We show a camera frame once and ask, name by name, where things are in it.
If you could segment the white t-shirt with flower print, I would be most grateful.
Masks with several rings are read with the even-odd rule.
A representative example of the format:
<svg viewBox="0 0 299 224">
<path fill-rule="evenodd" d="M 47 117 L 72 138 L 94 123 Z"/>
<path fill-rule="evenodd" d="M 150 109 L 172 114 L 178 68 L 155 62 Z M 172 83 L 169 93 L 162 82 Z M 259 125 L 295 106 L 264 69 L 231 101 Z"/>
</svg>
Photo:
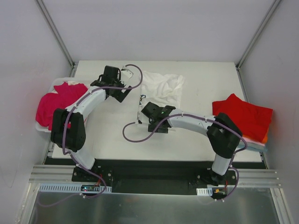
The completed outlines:
<svg viewBox="0 0 299 224">
<path fill-rule="evenodd" d="M 184 83 L 185 77 L 182 75 L 162 75 L 144 71 L 137 119 L 142 123 L 149 123 L 149 119 L 141 113 L 141 110 L 148 102 L 152 102 L 159 107 L 170 105 L 179 108 Z"/>
</svg>

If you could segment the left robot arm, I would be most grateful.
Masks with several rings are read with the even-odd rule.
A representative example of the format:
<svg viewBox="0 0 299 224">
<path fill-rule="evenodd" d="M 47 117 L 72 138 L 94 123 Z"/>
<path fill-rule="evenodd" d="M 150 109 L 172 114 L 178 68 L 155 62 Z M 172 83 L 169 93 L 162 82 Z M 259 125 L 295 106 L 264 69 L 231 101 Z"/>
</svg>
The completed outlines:
<svg viewBox="0 0 299 224">
<path fill-rule="evenodd" d="M 109 82 L 95 80 L 73 104 L 53 113 L 51 141 L 62 148 L 63 155 L 68 154 L 84 169 L 82 175 L 90 182 L 98 178 L 99 170 L 94 167 L 95 158 L 85 146 L 85 119 L 108 97 L 121 103 L 132 89 L 118 79 Z"/>
</svg>

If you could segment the orange t-shirt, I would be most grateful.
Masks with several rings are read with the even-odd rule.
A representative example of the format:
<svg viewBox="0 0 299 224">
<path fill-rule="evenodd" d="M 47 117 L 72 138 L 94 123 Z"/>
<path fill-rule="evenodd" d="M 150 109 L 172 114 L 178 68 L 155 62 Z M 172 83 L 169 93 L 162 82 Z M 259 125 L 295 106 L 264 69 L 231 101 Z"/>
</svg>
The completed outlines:
<svg viewBox="0 0 299 224">
<path fill-rule="evenodd" d="M 268 134 L 265 135 L 261 143 L 265 144 L 267 141 L 268 141 Z"/>
</svg>

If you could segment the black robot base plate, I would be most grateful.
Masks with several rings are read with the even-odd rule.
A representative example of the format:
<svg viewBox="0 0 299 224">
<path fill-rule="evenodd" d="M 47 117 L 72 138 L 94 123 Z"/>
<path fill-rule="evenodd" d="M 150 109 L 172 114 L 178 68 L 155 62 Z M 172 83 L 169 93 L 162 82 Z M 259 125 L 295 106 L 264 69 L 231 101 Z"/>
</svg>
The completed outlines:
<svg viewBox="0 0 299 224">
<path fill-rule="evenodd" d="M 208 161 L 141 161 L 97 159 L 92 172 L 103 178 L 114 193 L 195 195 L 209 185 L 232 187 L 235 171 L 211 177 Z"/>
</svg>

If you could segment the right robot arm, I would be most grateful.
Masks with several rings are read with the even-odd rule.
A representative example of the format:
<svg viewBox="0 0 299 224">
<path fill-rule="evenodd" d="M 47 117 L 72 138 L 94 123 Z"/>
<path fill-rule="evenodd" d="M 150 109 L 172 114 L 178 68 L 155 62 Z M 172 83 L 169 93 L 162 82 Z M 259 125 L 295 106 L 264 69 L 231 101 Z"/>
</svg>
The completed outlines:
<svg viewBox="0 0 299 224">
<path fill-rule="evenodd" d="M 149 119 L 148 132 L 168 133 L 169 128 L 182 128 L 208 137 L 215 152 L 210 180 L 221 184 L 226 180 L 233 154 L 242 140 L 242 132 L 225 113 L 199 116 L 174 106 L 160 107 L 149 102 L 141 113 Z"/>
</svg>

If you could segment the blue-grey t-shirt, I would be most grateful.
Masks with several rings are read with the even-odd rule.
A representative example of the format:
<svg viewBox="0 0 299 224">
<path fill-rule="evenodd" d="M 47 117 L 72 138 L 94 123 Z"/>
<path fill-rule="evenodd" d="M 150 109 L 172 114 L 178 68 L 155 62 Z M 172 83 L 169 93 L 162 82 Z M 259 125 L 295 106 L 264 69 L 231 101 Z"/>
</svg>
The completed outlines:
<svg viewBox="0 0 299 224">
<path fill-rule="evenodd" d="M 261 153 L 266 153 L 268 151 L 265 145 L 259 145 L 254 143 L 248 143 L 246 149 L 250 151 L 261 152 Z"/>
</svg>

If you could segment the red t-shirt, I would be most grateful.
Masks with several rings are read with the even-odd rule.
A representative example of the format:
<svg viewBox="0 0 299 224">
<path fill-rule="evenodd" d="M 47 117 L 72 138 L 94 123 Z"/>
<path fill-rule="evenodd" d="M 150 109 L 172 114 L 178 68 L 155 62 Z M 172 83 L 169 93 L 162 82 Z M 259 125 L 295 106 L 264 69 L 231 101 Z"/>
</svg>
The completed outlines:
<svg viewBox="0 0 299 224">
<path fill-rule="evenodd" d="M 241 130 L 243 136 L 262 142 L 269 132 L 273 109 L 253 105 L 231 94 L 227 99 L 212 103 L 214 116 L 224 113 Z"/>
</svg>

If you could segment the pink t-shirt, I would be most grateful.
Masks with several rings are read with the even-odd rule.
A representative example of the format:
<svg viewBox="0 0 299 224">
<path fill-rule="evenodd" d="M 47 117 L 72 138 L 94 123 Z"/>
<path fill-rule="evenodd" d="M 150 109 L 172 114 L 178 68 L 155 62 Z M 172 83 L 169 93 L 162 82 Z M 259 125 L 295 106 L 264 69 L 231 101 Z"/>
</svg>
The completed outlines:
<svg viewBox="0 0 299 224">
<path fill-rule="evenodd" d="M 265 144 L 261 143 L 259 141 L 255 141 L 255 140 L 252 140 L 252 139 L 246 138 L 246 137 L 244 137 L 244 140 L 247 142 L 247 145 L 249 147 L 265 147 Z"/>
</svg>

